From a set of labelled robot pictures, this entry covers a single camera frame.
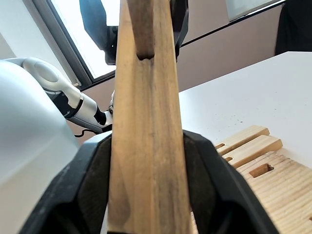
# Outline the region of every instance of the white tabletop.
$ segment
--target white tabletop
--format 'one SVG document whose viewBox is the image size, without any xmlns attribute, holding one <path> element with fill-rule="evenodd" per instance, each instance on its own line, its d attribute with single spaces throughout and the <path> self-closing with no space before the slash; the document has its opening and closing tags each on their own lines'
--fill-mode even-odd
<svg viewBox="0 0 312 234">
<path fill-rule="evenodd" d="M 282 140 L 282 154 L 312 168 L 312 53 L 284 53 L 179 98 L 183 129 L 218 143 L 250 125 L 265 126 Z"/>
</svg>

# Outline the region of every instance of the wooden board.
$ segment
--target wooden board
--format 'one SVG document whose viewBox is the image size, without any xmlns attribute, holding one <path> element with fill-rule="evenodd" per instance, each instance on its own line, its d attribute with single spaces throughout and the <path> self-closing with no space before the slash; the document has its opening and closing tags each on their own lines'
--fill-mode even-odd
<svg viewBox="0 0 312 234">
<path fill-rule="evenodd" d="M 109 230 L 189 234 L 190 206 L 168 0 L 153 1 L 155 56 L 139 60 L 121 0 Z"/>
<path fill-rule="evenodd" d="M 282 144 L 279 139 L 267 136 L 268 133 L 266 128 L 252 126 L 229 137 L 223 141 L 227 152 L 223 157 L 233 158 L 229 163 L 236 165 L 280 233 L 310 234 L 312 170 L 278 152 L 270 152 Z"/>
</svg>

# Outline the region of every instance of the window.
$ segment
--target window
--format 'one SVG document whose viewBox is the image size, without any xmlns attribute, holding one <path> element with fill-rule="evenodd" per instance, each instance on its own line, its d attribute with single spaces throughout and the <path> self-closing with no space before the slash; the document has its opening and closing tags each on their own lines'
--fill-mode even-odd
<svg viewBox="0 0 312 234">
<path fill-rule="evenodd" d="M 85 32 L 79 0 L 32 0 L 52 36 L 79 79 L 80 89 L 115 76 L 101 51 Z M 102 0 L 107 25 L 119 24 L 120 0 Z"/>
<path fill-rule="evenodd" d="M 284 0 L 226 0 L 230 21 Z"/>
</svg>

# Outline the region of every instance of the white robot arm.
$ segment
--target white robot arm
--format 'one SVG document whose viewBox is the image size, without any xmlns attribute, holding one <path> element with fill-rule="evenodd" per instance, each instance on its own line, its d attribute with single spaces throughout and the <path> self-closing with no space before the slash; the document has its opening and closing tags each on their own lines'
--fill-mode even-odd
<svg viewBox="0 0 312 234">
<path fill-rule="evenodd" d="M 53 65 L 38 58 L 10 58 L 7 61 L 29 72 L 67 120 L 98 134 L 111 130 L 114 94 L 109 109 L 102 112 L 93 99 L 81 93 Z"/>
</svg>

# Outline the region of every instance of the black cable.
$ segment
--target black cable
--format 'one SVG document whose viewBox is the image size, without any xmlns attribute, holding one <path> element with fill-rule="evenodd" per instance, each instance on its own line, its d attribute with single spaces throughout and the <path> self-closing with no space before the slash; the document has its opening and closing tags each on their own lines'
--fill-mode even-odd
<svg viewBox="0 0 312 234">
<path fill-rule="evenodd" d="M 90 130 L 90 129 L 83 129 L 81 134 L 80 135 L 75 135 L 75 137 L 83 137 L 84 133 L 85 132 L 91 132 L 91 133 L 94 133 L 94 134 L 97 134 L 95 131 L 93 130 Z"/>
</svg>

